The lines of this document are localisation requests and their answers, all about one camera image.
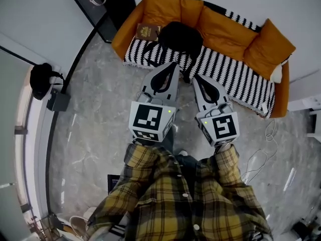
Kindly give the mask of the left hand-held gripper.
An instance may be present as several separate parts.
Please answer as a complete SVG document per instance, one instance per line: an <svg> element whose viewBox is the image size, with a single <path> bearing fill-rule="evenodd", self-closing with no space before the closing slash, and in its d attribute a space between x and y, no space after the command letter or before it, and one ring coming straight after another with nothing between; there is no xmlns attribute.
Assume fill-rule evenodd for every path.
<svg viewBox="0 0 321 241"><path fill-rule="evenodd" d="M134 139L160 143L172 127L177 112L180 67L160 65L146 75L131 103L128 127Z"/></svg>

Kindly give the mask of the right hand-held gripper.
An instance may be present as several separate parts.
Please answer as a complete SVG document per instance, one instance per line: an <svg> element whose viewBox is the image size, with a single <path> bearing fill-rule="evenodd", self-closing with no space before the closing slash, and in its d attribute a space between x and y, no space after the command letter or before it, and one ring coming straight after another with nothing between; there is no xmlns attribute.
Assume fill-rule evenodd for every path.
<svg viewBox="0 0 321 241"><path fill-rule="evenodd" d="M193 88L199 110L195 119L210 146L221 147L238 138L238 115L224 86L198 74L193 77Z"/></svg>

